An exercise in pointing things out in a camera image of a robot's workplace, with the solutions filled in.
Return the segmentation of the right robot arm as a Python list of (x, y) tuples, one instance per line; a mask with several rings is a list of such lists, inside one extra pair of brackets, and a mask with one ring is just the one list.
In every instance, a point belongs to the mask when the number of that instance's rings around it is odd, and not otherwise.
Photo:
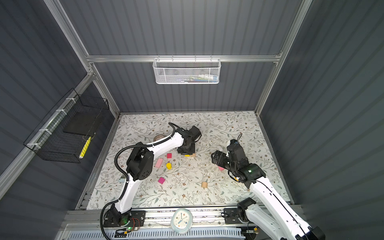
[(254, 223), (272, 240), (324, 240), (325, 233), (301, 218), (277, 193), (266, 173), (250, 163), (238, 140), (232, 139), (227, 151), (215, 151), (212, 163), (228, 171), (230, 178), (244, 184), (267, 208), (263, 211), (252, 198), (237, 204), (237, 215), (243, 223)]

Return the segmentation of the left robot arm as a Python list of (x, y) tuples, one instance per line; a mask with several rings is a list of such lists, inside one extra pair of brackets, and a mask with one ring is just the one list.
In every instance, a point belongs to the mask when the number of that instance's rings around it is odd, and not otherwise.
[[(173, 123), (169, 123), (169, 125), (173, 128), (169, 136), (153, 143), (144, 144), (139, 142), (135, 145), (124, 147), (115, 155), (115, 167), (126, 178), (121, 195), (112, 206), (112, 209), (117, 214), (123, 215), (131, 211), (134, 196), (141, 182), (152, 173), (154, 159), (175, 148), (180, 155), (195, 153), (195, 144), (202, 136), (201, 131), (195, 126), (185, 130)], [(118, 163), (118, 158), (124, 151), (129, 149), (132, 149), (132, 152), (127, 160), (127, 168), (123, 170)]]

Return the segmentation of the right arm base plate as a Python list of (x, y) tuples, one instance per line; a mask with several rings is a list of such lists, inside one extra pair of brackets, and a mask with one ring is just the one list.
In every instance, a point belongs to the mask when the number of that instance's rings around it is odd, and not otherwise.
[(221, 217), (224, 218), (227, 225), (249, 223), (248, 219), (242, 216), (237, 208), (224, 208), (221, 212)]

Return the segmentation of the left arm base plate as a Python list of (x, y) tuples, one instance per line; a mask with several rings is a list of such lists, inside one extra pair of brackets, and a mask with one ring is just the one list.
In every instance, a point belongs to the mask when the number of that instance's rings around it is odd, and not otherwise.
[(108, 210), (104, 215), (103, 227), (139, 228), (144, 225), (145, 218), (146, 211), (128, 211), (127, 213), (120, 215)]

